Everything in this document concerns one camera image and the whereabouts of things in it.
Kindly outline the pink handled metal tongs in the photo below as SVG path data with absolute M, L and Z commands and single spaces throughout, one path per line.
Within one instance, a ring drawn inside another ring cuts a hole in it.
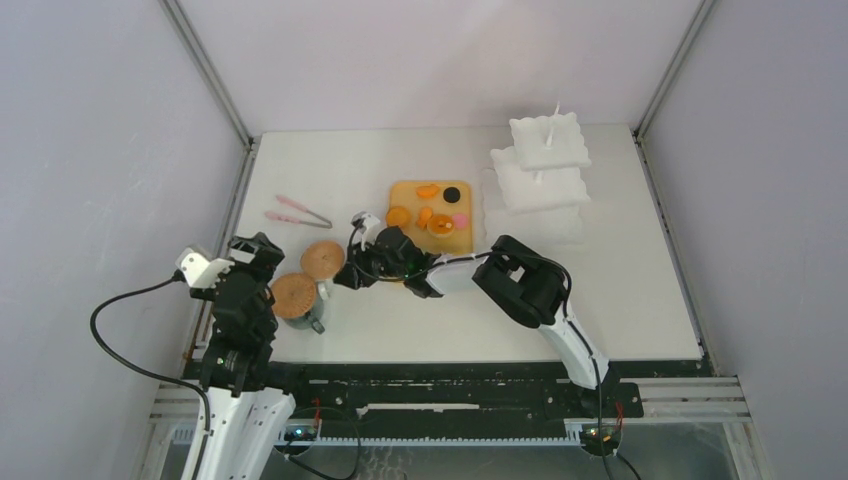
M 264 212 L 264 216 L 268 220 L 295 225 L 304 225 L 312 228 L 326 230 L 329 230 L 333 227 L 333 223 L 330 219 L 318 214 L 317 212 L 309 209 L 302 203 L 291 199 L 290 197 L 278 194 L 275 196 L 275 199 L 280 205 L 286 206 L 290 210 L 308 216 L 308 219 L 298 216 L 287 215 L 273 210 L 268 210 Z

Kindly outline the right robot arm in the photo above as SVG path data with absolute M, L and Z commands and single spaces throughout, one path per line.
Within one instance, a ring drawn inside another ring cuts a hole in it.
M 500 236 L 485 252 L 451 255 L 422 250 L 398 227 L 386 227 L 371 240 L 364 233 L 362 225 L 355 226 L 335 284 L 358 290 L 397 283 L 422 299 L 477 287 L 510 320 L 546 340 L 578 388 L 579 406 L 588 416 L 614 409 L 619 377 L 578 321 L 571 303 L 573 278 L 564 266 L 510 235 Z

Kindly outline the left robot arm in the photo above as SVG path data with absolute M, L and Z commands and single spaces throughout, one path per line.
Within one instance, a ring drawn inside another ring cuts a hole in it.
M 185 479 L 259 478 L 285 422 L 313 401 L 311 388 L 296 379 L 266 384 L 278 329 L 270 282 L 284 252 L 262 232 L 235 236 L 229 247 L 250 260 L 210 259 L 194 247 L 177 260 L 191 297 L 209 303 L 213 319 Z

